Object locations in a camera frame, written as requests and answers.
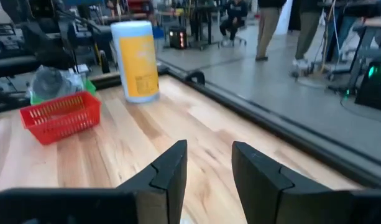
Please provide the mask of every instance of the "cylindrical container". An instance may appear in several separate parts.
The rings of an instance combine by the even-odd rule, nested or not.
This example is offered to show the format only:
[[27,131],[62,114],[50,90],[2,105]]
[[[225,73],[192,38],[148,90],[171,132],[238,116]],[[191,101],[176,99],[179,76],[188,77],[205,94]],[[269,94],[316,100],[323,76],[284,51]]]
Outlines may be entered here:
[[111,25],[126,100],[146,103],[158,98],[158,73],[152,24],[149,21]]

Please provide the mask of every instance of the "red plastic basket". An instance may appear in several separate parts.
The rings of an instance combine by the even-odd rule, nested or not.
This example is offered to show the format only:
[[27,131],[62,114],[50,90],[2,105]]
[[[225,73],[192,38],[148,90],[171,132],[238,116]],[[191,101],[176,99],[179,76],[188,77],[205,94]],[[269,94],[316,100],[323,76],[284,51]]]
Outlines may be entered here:
[[87,91],[20,110],[23,125],[46,145],[100,122],[101,102]]

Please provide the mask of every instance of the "shoe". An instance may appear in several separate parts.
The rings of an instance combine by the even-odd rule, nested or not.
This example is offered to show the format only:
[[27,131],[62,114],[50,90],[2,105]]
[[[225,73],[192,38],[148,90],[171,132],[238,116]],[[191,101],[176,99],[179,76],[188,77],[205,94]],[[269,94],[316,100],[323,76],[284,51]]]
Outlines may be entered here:
[[309,62],[306,59],[293,60],[292,65],[299,69],[307,69],[309,67]]
[[265,62],[265,61],[267,61],[269,58],[267,57],[267,56],[263,56],[263,57],[258,57],[258,56],[256,56],[256,58],[255,58],[255,61],[256,62]]
[[224,40],[224,41],[222,41],[222,46],[223,47],[232,46],[232,45],[233,45],[233,41],[232,40]]

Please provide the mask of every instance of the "black device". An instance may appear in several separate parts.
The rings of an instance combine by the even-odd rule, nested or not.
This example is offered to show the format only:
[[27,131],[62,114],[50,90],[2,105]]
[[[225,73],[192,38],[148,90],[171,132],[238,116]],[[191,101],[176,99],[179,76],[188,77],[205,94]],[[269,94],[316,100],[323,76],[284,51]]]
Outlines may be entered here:
[[170,47],[175,49],[186,49],[188,46],[186,29],[184,27],[170,27]]
[[244,142],[232,169],[248,224],[381,224],[381,190],[333,191]]
[[34,19],[54,18],[55,6],[53,0],[26,0],[30,15]]
[[0,24],[0,59],[30,55],[20,41],[13,24]]
[[180,223],[187,143],[178,141],[115,189],[11,189],[0,192],[0,223]]
[[370,63],[355,103],[381,110],[381,62]]

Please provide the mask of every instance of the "wooden table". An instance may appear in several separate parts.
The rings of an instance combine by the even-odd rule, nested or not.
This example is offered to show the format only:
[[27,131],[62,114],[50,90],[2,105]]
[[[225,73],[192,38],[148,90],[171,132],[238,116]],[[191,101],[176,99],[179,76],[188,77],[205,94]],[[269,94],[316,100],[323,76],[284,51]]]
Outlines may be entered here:
[[359,186],[170,77],[161,97],[126,103],[122,87],[97,93],[100,125],[49,146],[23,129],[18,111],[0,114],[0,190],[116,187],[180,139],[188,140],[184,223],[246,223],[231,171],[231,144],[244,141],[332,189]]
[[147,19],[146,13],[135,13],[135,14],[125,14],[121,16],[109,16],[109,17],[102,17],[101,22],[103,25],[110,25],[113,22],[119,22],[119,21],[128,21],[131,19],[139,20],[139,19]]

